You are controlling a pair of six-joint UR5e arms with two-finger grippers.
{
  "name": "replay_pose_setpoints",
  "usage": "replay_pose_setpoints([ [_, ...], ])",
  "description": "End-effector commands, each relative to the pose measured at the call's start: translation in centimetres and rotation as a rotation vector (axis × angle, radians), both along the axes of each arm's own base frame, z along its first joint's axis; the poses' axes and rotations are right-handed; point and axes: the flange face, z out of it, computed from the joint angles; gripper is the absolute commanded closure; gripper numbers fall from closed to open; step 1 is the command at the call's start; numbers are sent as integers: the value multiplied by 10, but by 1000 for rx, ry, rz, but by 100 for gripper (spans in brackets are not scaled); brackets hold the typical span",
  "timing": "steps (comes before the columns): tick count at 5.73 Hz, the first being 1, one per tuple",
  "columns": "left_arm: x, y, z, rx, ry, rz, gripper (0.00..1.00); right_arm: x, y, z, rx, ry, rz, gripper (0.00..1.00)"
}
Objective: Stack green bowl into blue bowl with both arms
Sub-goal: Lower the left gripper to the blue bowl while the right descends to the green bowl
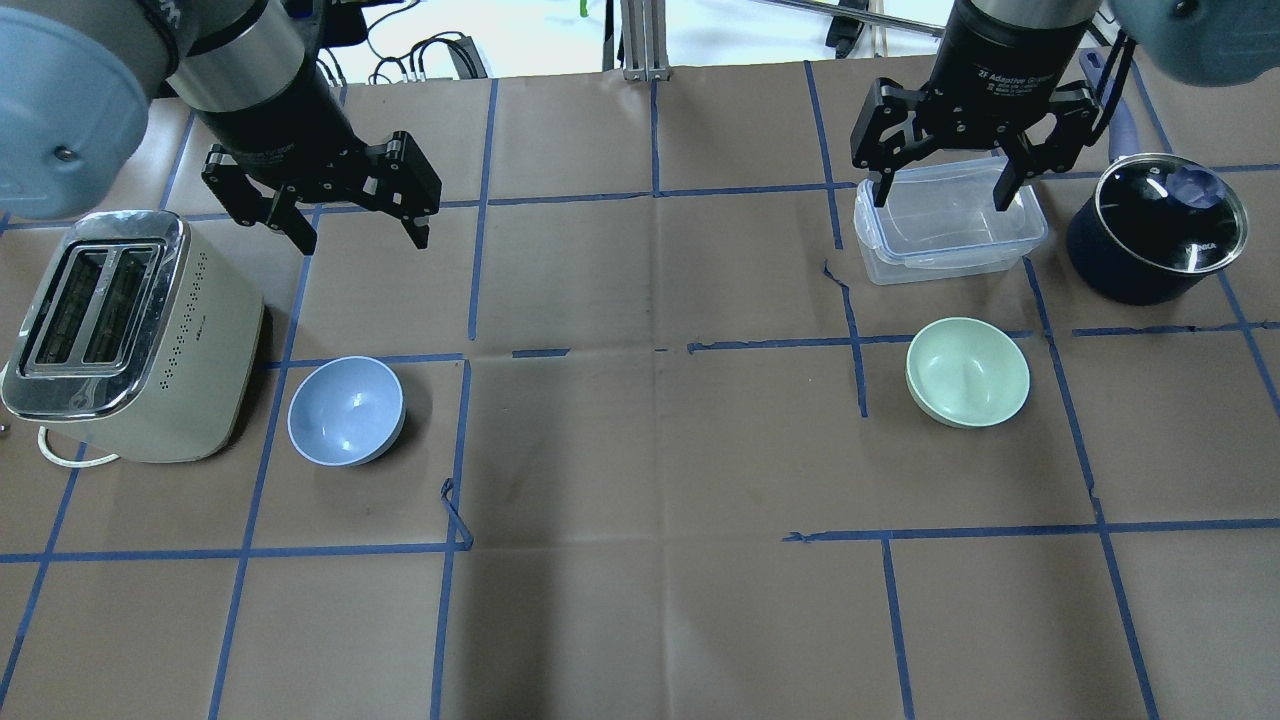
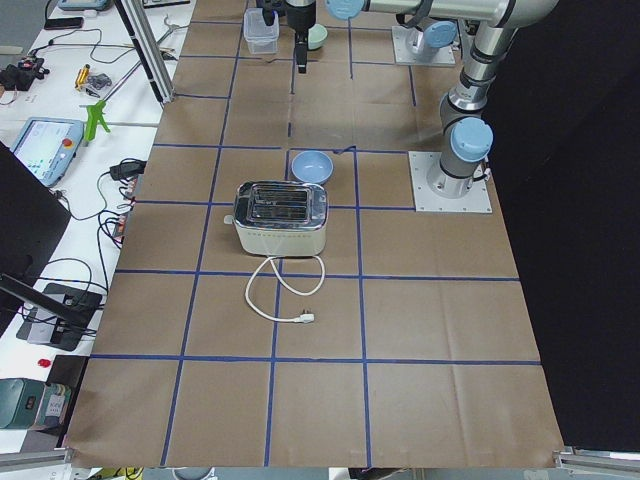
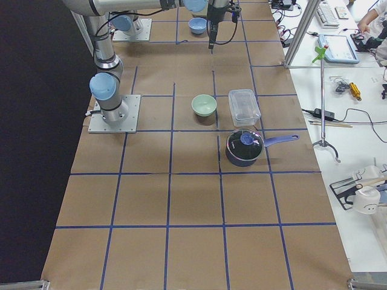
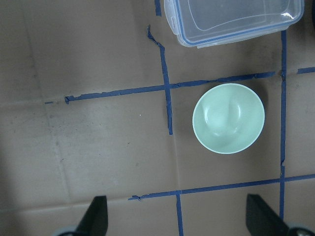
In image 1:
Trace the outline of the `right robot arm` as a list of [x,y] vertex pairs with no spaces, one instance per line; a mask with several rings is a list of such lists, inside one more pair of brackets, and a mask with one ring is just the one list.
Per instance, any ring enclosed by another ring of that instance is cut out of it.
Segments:
[[1137,47],[1184,85],[1248,83],[1277,67],[1275,1],[1112,1],[1112,51],[1098,81],[1064,83],[1097,1],[956,1],[928,81],[881,77],[850,135],[852,164],[883,206],[896,174],[940,150],[1001,149],[1005,210],[1020,187],[1070,170],[1117,110]]

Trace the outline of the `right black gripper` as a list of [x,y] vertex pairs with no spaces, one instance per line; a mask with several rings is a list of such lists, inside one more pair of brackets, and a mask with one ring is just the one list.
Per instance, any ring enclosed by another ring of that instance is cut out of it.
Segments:
[[940,150],[1006,156],[992,199],[1005,211],[1023,183],[1074,167],[1101,106],[1084,79],[1059,86],[1097,1],[955,1],[931,77],[909,90],[870,83],[850,135],[852,164],[886,205],[897,173]]

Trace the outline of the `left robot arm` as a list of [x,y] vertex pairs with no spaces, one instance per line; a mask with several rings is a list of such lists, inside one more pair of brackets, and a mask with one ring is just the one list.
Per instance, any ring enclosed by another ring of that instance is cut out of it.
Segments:
[[367,143],[323,78],[323,50],[369,36],[362,1],[5,1],[3,209],[84,214],[136,152],[170,90],[215,137],[201,177],[241,225],[316,233],[300,205],[397,218],[425,249],[442,178],[415,138]]

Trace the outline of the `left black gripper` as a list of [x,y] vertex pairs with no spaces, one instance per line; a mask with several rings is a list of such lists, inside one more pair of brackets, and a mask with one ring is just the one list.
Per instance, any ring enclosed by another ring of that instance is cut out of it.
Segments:
[[[398,129],[367,146],[317,65],[325,47],[367,37],[361,1],[183,1],[193,40],[168,83],[220,145],[201,179],[239,225],[265,225],[312,256],[317,232],[297,190],[355,184],[355,202],[394,217],[425,250],[442,178],[415,137]],[[251,181],[278,190],[268,197]]]

